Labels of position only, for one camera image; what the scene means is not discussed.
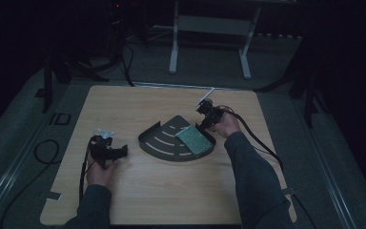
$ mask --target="black cable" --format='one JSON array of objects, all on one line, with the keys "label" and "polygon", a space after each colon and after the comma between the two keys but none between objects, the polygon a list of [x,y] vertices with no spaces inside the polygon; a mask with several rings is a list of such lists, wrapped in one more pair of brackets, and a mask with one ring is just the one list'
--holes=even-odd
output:
[{"label": "black cable", "polygon": [[[44,143],[46,142],[52,142],[55,144],[56,146],[56,150],[55,150],[55,155],[51,158],[50,161],[43,161],[41,160],[38,156],[37,156],[37,149]],[[57,164],[57,163],[60,163],[61,160],[58,160],[58,161],[54,161],[56,159],[56,157],[58,156],[58,153],[59,153],[59,144],[58,142],[56,142],[55,140],[52,140],[52,139],[48,139],[48,140],[44,140],[42,142],[40,142],[38,145],[36,145],[34,147],[34,156],[35,158],[43,163],[43,164],[46,164],[46,167],[44,167],[44,169],[42,171],[40,171],[40,173],[38,173],[38,175],[36,177],[34,177],[10,202],[10,204],[7,206],[7,208],[5,209],[2,217],[1,217],[1,220],[0,220],[0,229],[3,229],[4,228],[4,221],[5,221],[5,216],[6,214],[8,213],[9,209],[11,208],[11,206],[13,205],[13,203],[20,197],[20,195],[23,194],[23,192],[25,192],[25,190],[27,188],[29,188],[44,172],[46,172],[46,170],[52,165],[52,164]]]},{"label": "black cable", "polygon": [[126,66],[126,61],[125,61],[125,59],[124,59],[124,56],[123,56],[123,54],[121,54],[121,61],[123,62],[124,72],[123,72],[123,70],[121,70],[121,68],[120,68],[120,70],[121,70],[121,72],[126,76],[126,80],[127,80],[127,82],[130,84],[130,86],[131,86],[131,87],[135,87],[135,85],[132,83],[132,80],[131,80],[131,78],[130,78],[130,67],[131,67],[131,65],[132,65],[132,60],[133,60],[133,50],[132,50],[132,48],[131,48],[130,46],[128,46],[128,45],[126,45],[126,47],[127,47],[127,48],[129,48],[129,49],[130,49],[130,51],[132,52],[132,57],[131,57],[131,59],[130,59],[129,65],[128,65],[128,66]]},{"label": "black cable", "polygon": [[301,201],[299,200],[299,198],[296,196],[296,194],[292,194],[292,196],[295,198],[296,202],[298,202],[299,206],[301,206],[302,210],[304,211],[305,215],[307,215],[308,219],[310,220],[311,224],[313,225],[313,227],[316,229],[316,225],[314,223],[314,221],[312,220],[311,216],[309,215],[307,209],[305,208],[305,206],[301,203]]},{"label": "black cable", "polygon": [[89,146],[92,143],[92,138],[89,140],[88,146],[86,147],[85,158],[82,163],[81,177],[79,179],[79,202],[82,201],[83,187],[85,186],[85,174],[86,174],[86,163],[88,161]]},{"label": "black cable", "polygon": [[260,150],[259,148],[255,147],[255,146],[254,146],[254,149],[257,150],[257,151],[259,151],[259,152],[261,152],[261,153],[264,153],[264,154],[269,155],[269,152],[264,151],[264,150]]},{"label": "black cable", "polygon": [[249,128],[248,124],[246,123],[246,121],[237,113],[235,113],[231,108],[229,108],[228,106],[218,106],[215,107],[215,109],[229,113],[231,115],[233,115],[234,117],[236,117],[237,119],[239,119],[239,121],[242,123],[242,125],[245,127],[246,131],[249,133],[249,135],[251,135],[251,137],[257,142],[259,143],[259,145],[261,145],[265,150],[267,150],[267,152],[265,152],[268,155],[271,155],[272,157],[274,157],[277,161],[278,164],[280,165],[281,171],[284,171],[284,167],[283,167],[283,162],[281,161],[281,158],[276,155],[271,149],[269,149],[269,147],[267,147],[251,130],[251,128]]},{"label": "black cable", "polygon": [[92,165],[93,165],[94,163],[96,163],[96,160],[94,160],[94,161],[93,161],[93,163],[88,167],[88,169],[86,169],[85,174],[87,174],[87,173],[88,173],[89,169],[92,167]]}]

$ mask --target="black tray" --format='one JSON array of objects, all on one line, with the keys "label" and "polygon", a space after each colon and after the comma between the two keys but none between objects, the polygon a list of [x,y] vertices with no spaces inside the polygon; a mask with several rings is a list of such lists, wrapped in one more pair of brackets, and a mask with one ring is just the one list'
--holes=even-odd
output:
[{"label": "black tray", "polygon": [[168,161],[191,161],[210,154],[214,150],[215,138],[206,131],[200,130],[197,124],[195,124],[195,128],[213,144],[213,147],[207,151],[195,155],[174,136],[190,125],[180,115],[175,116],[162,126],[159,121],[139,135],[139,146],[148,154]]}]

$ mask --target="wooden table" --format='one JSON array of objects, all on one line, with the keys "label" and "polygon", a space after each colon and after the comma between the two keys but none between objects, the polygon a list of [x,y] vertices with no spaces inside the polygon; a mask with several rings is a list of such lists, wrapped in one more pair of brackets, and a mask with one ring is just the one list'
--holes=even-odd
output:
[{"label": "wooden table", "polygon": [[[212,133],[217,141],[214,151],[189,162],[164,161],[139,147],[138,136],[158,121],[163,124],[181,115],[191,124],[200,124],[204,115],[195,110],[194,104],[207,91],[93,86],[51,188],[61,198],[47,199],[41,222],[61,225],[76,216],[86,147],[97,128],[101,128],[115,131],[113,148],[129,146],[129,154],[120,159],[112,183],[112,224],[239,224],[234,174],[224,138]],[[234,109],[260,140],[275,150],[255,93],[215,90],[209,98],[214,105]],[[251,142],[260,148],[252,139]],[[281,187],[285,188],[276,160],[262,156],[274,166]],[[295,221],[293,206],[290,215]]]}]

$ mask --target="dark sleeve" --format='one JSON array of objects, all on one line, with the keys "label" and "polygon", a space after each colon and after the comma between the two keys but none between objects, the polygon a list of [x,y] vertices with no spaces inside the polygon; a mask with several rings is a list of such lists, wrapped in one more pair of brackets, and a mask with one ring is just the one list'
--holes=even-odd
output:
[{"label": "dark sleeve", "polygon": [[112,193],[105,186],[88,186],[79,204],[77,216],[70,219],[63,228],[108,229],[111,199]]},{"label": "dark sleeve", "polygon": [[290,201],[281,193],[269,162],[241,132],[230,135],[225,148],[234,169],[242,228],[294,228],[288,212]]}]

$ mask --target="hand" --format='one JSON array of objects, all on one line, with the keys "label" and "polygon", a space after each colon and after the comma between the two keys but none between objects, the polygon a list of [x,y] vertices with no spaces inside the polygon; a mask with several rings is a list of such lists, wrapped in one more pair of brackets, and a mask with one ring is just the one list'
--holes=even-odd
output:
[{"label": "hand", "polygon": [[211,131],[217,131],[221,136],[228,138],[235,132],[240,132],[239,122],[233,114],[224,113],[221,121],[210,127]]},{"label": "hand", "polygon": [[88,154],[88,166],[90,169],[86,174],[86,180],[88,185],[98,184],[110,189],[112,183],[112,176],[114,174],[115,167],[117,165],[117,160],[113,161],[106,170],[104,170],[99,163],[94,162],[91,153]]}]

